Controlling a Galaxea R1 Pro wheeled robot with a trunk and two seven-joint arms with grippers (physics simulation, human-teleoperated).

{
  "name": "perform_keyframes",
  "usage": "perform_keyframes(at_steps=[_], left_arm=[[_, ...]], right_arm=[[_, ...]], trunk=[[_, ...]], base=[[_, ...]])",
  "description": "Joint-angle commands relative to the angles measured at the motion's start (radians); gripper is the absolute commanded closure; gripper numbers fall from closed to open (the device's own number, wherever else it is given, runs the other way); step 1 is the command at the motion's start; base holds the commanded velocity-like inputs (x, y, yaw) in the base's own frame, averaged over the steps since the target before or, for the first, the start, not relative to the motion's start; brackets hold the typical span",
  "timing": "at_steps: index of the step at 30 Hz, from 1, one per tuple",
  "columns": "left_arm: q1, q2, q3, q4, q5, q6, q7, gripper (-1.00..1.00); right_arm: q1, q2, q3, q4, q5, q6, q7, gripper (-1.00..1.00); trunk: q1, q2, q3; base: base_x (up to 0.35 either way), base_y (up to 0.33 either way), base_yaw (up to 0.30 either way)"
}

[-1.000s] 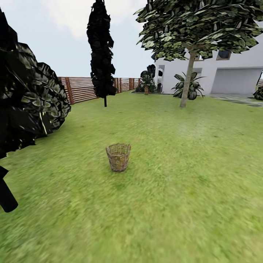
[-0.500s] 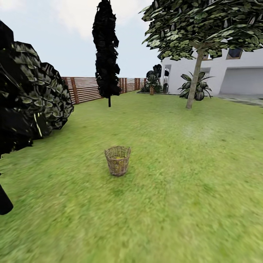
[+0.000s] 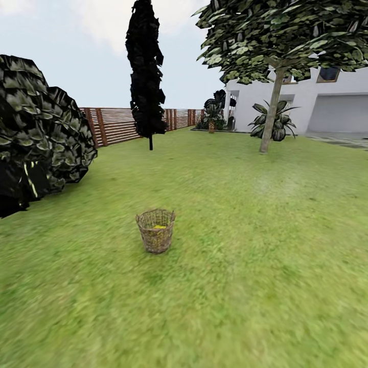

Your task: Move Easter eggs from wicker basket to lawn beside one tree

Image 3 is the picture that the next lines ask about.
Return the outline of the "wicker basket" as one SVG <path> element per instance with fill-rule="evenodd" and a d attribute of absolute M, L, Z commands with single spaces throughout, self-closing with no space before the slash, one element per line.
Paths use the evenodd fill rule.
<path fill-rule="evenodd" d="M 143 215 L 141 214 L 141 215 L 135 216 L 135 218 L 137 218 L 136 224 L 139 227 L 140 233 L 142 235 L 146 251 L 149 252 L 150 254 L 161 255 L 165 253 L 171 246 L 171 238 L 172 238 L 172 232 L 173 232 L 173 222 L 175 219 L 175 211 L 169 212 L 168 214 L 171 215 L 172 222 L 170 222 L 167 225 L 166 229 L 164 228 L 153 229 L 152 227 L 149 227 L 148 229 L 146 229 L 145 227 L 143 227 L 143 225 L 140 224 L 141 218 Z M 158 247 L 155 246 L 155 242 L 152 243 L 151 237 L 153 237 L 153 240 L 154 240 L 154 237 L 156 237 L 155 242 L 157 245 L 159 245 Z M 158 244 L 159 238 L 160 238 L 160 241 L 163 241 L 160 244 Z"/>

